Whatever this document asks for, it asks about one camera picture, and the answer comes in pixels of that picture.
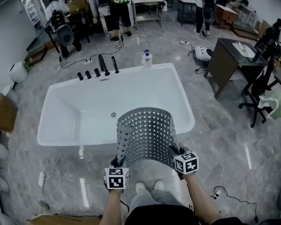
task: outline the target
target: gray tile floor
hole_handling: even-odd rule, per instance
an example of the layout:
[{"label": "gray tile floor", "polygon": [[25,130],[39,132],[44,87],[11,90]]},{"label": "gray tile floor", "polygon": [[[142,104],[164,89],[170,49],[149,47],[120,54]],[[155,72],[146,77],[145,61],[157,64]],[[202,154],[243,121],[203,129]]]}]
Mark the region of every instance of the gray tile floor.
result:
[{"label": "gray tile floor", "polygon": [[[184,24],[181,27],[175,16],[165,14],[162,28],[155,22],[144,23],[139,25],[138,30],[132,31],[133,38],[124,36],[125,47],[114,55],[118,67],[141,65],[145,49],[153,54],[154,63],[173,63],[195,117],[194,129],[178,139],[198,153],[200,170],[197,175],[203,186],[222,185],[229,195],[256,202],[260,221],[277,218],[276,204],[281,186],[281,120],[268,120],[266,124],[261,124],[258,119],[256,127],[250,128],[252,111],[240,110],[237,106],[244,99],[240,95],[245,86],[242,81],[231,82],[215,100],[212,79],[195,74],[198,66],[192,57],[187,56],[190,47],[180,45],[179,41],[186,40],[192,45],[209,48],[214,48],[214,44],[194,35],[194,25]],[[217,37],[237,39],[232,32],[211,27],[209,38],[216,41]],[[83,40],[82,51],[73,52],[68,64],[89,58],[92,54],[113,52],[117,45],[105,39],[103,34],[95,34],[90,40],[89,44]],[[112,70],[110,57],[104,56],[107,67]],[[97,67],[98,59],[95,58],[92,71]],[[51,164],[62,154],[53,177],[45,182],[52,213],[82,216],[99,215],[104,211],[108,191],[103,185],[103,174],[113,155],[99,155],[88,146],[41,147],[36,140],[48,87],[73,79],[77,72],[86,69],[90,68],[80,64],[60,68],[57,53],[50,50],[44,60],[33,67],[28,78],[16,87],[19,111],[15,130],[8,142],[8,160],[0,162],[0,176],[10,185],[10,192],[1,195],[4,211],[18,225],[25,224],[36,213],[41,196],[38,176],[50,152]],[[183,204],[189,202],[185,182],[163,164],[143,161],[131,168],[130,175],[131,181],[122,196],[128,204],[135,195],[137,181],[144,181],[152,188],[157,179],[164,180],[165,189],[172,191]],[[224,193],[216,203],[223,217],[238,216],[243,222],[254,224],[254,205],[239,203]]]}]

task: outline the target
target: curved metal mesh panel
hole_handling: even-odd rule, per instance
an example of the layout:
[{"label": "curved metal mesh panel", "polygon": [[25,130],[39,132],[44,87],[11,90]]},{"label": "curved metal mesh panel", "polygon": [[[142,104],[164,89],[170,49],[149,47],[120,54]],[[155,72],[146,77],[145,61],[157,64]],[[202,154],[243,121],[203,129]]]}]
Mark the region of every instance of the curved metal mesh panel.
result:
[{"label": "curved metal mesh panel", "polygon": [[124,158],[127,167],[151,159],[175,169],[172,148],[179,151],[179,147],[169,112],[153,107],[137,108],[122,115],[117,127],[118,164]]}]

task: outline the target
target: bottle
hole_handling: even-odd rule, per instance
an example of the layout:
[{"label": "bottle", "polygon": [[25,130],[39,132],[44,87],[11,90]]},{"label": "bottle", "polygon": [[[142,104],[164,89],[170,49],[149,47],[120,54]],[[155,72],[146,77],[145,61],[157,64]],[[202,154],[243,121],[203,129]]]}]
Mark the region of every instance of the bottle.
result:
[{"label": "bottle", "polygon": [[145,54],[142,56],[142,64],[146,67],[152,67],[152,55],[149,54],[149,50],[145,50]]}]

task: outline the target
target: white bathtub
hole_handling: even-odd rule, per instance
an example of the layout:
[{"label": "white bathtub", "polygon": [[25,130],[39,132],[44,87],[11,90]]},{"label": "white bathtub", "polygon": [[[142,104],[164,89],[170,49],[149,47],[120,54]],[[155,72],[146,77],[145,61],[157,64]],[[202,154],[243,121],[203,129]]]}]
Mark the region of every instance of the white bathtub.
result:
[{"label": "white bathtub", "polygon": [[190,131],[194,117],[171,63],[101,73],[49,87],[37,133],[42,146],[116,143],[117,120],[138,107],[157,107],[173,116],[177,134]]}]

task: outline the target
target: towel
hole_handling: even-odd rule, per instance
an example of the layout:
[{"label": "towel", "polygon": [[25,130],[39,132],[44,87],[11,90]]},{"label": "towel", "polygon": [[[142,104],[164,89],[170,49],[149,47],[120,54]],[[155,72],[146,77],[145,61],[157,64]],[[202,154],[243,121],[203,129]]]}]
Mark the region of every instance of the towel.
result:
[{"label": "towel", "polygon": [[281,118],[281,92],[278,91],[265,91],[259,96],[260,101],[258,108],[271,107],[272,111],[268,114],[267,118],[277,120]]}]

